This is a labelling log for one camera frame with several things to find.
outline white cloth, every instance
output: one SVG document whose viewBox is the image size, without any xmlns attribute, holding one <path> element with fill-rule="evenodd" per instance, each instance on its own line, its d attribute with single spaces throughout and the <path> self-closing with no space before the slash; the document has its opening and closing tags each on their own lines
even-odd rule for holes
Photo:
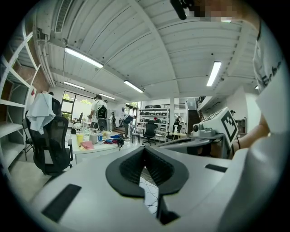
<svg viewBox="0 0 290 232">
<path fill-rule="evenodd" d="M 283 59 L 282 51 L 274 35 L 261 20 L 260 34 L 257 38 L 253 59 L 259 92 L 262 92 L 275 76 Z"/>
<path fill-rule="evenodd" d="M 49 94 L 38 94 L 26 115 L 30 121 L 30 129 L 38 131 L 41 135 L 44 133 L 44 126 L 55 117 L 51 99 Z"/>
<path fill-rule="evenodd" d="M 102 107 L 105 106 L 105 108 L 107 108 L 107 104 L 105 102 L 103 102 L 102 100 L 96 100 L 92 103 L 92 107 L 91 110 L 95 111 L 94 115 L 92 116 L 92 122 L 96 122 L 97 121 L 97 116 L 96 116 L 96 112 Z"/>
</svg>

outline tiled floor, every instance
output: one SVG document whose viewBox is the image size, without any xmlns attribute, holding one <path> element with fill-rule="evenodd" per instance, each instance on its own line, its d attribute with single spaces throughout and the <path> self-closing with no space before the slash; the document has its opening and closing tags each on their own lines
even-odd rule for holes
<svg viewBox="0 0 290 232">
<path fill-rule="evenodd" d="M 133 144 L 130 143 L 130 147 L 139 147 L 142 145 L 142 140 L 143 139 L 141 138 L 140 143 L 138 143 L 138 140 L 134 140 Z M 12 177 L 12 185 L 16 188 L 19 195 L 28 202 L 51 178 L 49 175 L 44 175 L 43 172 L 34 164 L 32 149 L 27 153 L 27 161 L 25 160 L 24 152 L 18 156 L 17 160 L 15 160 L 10 167 L 10 173 Z M 143 179 L 145 184 L 147 183 L 148 185 L 153 185 L 153 181 L 150 180 L 150 176 L 144 175 L 143 177 L 146 179 Z"/>
</svg>

